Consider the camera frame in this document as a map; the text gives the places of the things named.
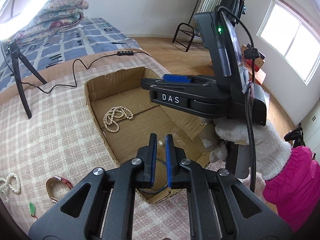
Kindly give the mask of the pink sleeve forearm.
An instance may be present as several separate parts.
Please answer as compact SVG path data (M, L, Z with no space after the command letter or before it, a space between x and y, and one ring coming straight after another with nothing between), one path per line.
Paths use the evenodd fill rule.
M306 146L294 148L289 161L275 178L266 182L263 197L297 232L319 202L319 163Z

